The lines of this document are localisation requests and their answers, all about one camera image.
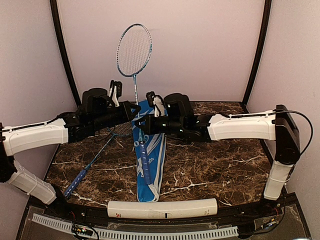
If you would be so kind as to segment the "blue racket cover bag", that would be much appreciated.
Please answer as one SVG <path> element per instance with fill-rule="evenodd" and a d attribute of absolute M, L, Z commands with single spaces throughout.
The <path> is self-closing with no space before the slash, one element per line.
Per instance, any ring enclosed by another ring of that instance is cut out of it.
<path fill-rule="evenodd" d="M 131 122 L 134 149 L 136 153 L 136 194 L 139 202 L 157 202 L 160 197 L 163 180 L 163 169 L 166 155 L 167 137 L 165 134 L 145 134 L 145 147 L 148 156 L 149 174 L 152 184 L 145 183 L 143 175 L 143 164 L 139 146 L 139 129 L 135 126 L 137 117 Z"/>

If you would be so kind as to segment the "white shuttlecock tube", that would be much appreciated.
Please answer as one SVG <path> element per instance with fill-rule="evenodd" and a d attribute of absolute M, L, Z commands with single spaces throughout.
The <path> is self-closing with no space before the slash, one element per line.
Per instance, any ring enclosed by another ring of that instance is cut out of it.
<path fill-rule="evenodd" d="M 215 198 L 164 202 L 112 200 L 107 206 L 107 214 L 110 218 L 122 219 L 184 219 L 213 216 L 217 213 L 218 204 Z"/>

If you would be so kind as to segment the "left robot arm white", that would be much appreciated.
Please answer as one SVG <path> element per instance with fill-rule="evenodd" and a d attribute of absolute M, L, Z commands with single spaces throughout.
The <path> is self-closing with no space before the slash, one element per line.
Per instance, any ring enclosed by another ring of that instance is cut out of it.
<path fill-rule="evenodd" d="M 126 127 L 138 115 L 141 107 L 129 101 L 119 101 L 122 83 L 112 80 L 109 90 L 91 88 L 82 94 L 77 110 L 64 112 L 54 119 L 22 126 L 0 128 L 0 181 L 20 189 L 46 205 L 60 218 L 71 213 L 58 187 L 47 183 L 25 169 L 14 155 L 48 145 L 70 144 L 93 137 L 110 128 L 126 134 Z"/>

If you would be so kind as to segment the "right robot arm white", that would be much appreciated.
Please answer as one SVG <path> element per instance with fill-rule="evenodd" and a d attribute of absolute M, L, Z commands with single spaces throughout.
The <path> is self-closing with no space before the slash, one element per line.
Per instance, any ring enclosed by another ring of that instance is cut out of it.
<path fill-rule="evenodd" d="M 255 205 L 255 213 L 266 217 L 287 182 L 304 150 L 300 132 L 292 118 L 294 111 L 278 104 L 275 109 L 258 113 L 196 115 L 189 97 L 172 93 L 164 98 L 154 92 L 146 94 L 153 114 L 146 114 L 134 125 L 144 134 L 176 135 L 189 142 L 208 143 L 227 139 L 260 139 L 276 142 L 276 153 L 266 182 L 264 199 Z"/>

